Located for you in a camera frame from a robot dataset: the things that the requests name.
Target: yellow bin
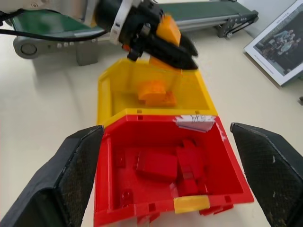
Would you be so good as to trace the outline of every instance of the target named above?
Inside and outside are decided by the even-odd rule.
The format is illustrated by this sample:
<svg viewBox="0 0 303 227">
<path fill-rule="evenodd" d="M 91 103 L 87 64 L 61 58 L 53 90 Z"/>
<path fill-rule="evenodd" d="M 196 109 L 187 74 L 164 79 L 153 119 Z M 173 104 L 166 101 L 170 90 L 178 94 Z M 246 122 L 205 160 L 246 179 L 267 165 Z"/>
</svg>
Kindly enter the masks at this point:
<svg viewBox="0 0 303 227">
<path fill-rule="evenodd" d="M 150 107 L 140 102 L 142 83 L 162 81 L 174 94 L 173 107 Z M 98 81 L 97 124 L 105 127 L 125 115 L 214 115 L 217 111 L 198 70 L 173 71 L 158 68 L 148 61 L 119 60 Z"/>
</svg>

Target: red toy brick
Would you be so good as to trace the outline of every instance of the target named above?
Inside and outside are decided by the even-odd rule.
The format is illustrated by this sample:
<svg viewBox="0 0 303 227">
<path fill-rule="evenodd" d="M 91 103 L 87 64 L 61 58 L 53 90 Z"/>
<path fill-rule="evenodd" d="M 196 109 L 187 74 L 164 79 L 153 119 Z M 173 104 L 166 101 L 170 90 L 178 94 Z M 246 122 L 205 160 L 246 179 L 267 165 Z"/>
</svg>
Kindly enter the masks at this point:
<svg viewBox="0 0 303 227">
<path fill-rule="evenodd" d="M 151 222 L 173 211 L 174 198 L 182 194 L 207 194 L 210 209 L 200 211 L 204 215 L 253 202 L 222 123 L 218 117 L 215 121 L 208 132 L 180 128 L 174 116 L 128 115 L 107 126 L 96 171 L 94 227 L 133 217 Z M 177 179 L 139 176 L 136 157 L 143 151 L 176 156 Z M 197 170 L 201 176 L 195 179 Z"/>
<path fill-rule="evenodd" d="M 151 151 L 139 154 L 137 173 L 154 181 L 172 183 L 177 178 L 177 157 Z"/>
</svg>

